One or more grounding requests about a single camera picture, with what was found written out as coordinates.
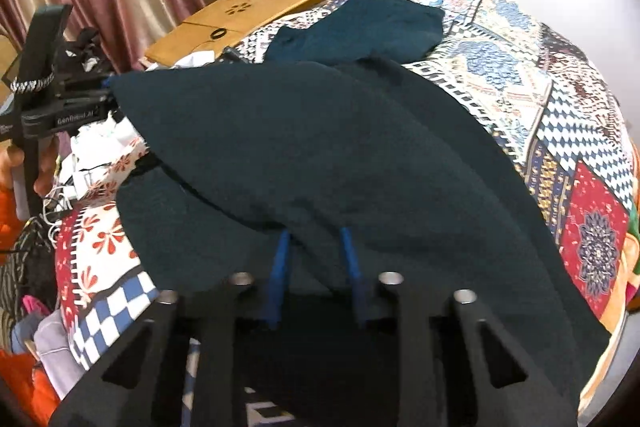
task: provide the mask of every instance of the patchwork bedsheet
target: patchwork bedsheet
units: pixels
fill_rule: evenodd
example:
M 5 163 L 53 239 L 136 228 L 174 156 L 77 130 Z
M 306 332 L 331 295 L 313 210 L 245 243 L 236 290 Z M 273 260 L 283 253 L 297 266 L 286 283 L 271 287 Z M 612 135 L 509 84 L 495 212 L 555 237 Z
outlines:
M 328 0 L 277 20 L 239 49 L 261 62 L 282 26 L 307 28 L 345 1 Z M 445 38 L 424 60 L 405 67 L 446 90 L 494 137 L 537 201 L 574 284 L 607 330 L 616 331 L 640 285 L 639 156 L 600 73 L 580 49 L 509 0 L 412 1 L 445 11 Z M 111 201 L 144 152 L 137 139 L 115 158 L 58 235 L 63 315 L 72 352 L 86 369 L 158 293 Z M 604 376 L 616 342 L 614 335 L 581 407 Z M 197 367 L 192 347 L 185 425 Z M 252 425 L 260 421 L 258 409 L 249 407 Z

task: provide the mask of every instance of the dark cloth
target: dark cloth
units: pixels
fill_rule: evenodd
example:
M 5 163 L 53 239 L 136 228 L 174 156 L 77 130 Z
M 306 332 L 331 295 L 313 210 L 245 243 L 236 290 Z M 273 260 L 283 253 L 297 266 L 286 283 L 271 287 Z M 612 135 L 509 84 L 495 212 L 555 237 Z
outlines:
M 306 30 L 280 28 L 264 61 L 334 66 L 377 55 L 416 62 L 442 40 L 443 16 L 440 8 L 408 0 L 348 0 Z
M 522 179 L 441 89 L 377 58 L 131 73 L 112 86 L 164 162 L 116 196 L 156 285 L 210 289 L 274 252 L 286 227 L 290 291 L 328 295 L 348 286 L 338 230 L 350 227 L 365 277 L 474 289 L 577 404 L 608 335 Z

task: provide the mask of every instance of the black ring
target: black ring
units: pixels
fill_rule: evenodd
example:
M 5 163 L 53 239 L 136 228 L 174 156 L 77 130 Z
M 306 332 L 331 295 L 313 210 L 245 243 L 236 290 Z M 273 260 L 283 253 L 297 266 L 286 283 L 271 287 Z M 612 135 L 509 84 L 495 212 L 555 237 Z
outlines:
M 217 41 L 226 35 L 226 28 L 218 28 L 217 30 L 213 30 L 211 35 L 209 36 L 212 41 Z

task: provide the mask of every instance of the orange cloth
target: orange cloth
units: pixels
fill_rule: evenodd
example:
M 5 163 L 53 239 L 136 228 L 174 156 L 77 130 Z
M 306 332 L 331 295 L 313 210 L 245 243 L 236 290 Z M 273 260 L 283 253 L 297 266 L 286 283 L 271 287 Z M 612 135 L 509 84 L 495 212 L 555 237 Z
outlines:
M 11 250 L 23 226 L 15 215 L 14 192 L 0 188 L 0 250 Z M 6 255 L 0 254 L 0 266 L 5 259 Z
M 0 350 L 0 377 L 14 393 L 22 410 L 38 425 L 47 427 L 60 400 L 41 369 L 33 370 L 31 355 L 8 355 Z

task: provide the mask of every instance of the human hand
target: human hand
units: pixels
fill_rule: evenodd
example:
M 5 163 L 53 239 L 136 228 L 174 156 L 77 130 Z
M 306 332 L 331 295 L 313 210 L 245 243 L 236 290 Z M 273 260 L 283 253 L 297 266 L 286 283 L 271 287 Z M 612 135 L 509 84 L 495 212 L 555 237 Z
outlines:
M 53 187 L 53 175 L 58 158 L 58 137 L 54 136 L 49 146 L 40 154 L 40 173 L 33 184 L 33 190 L 41 198 L 49 194 Z M 22 165 L 24 152 L 15 145 L 10 145 L 0 152 L 0 188 L 13 190 L 14 179 L 11 169 Z

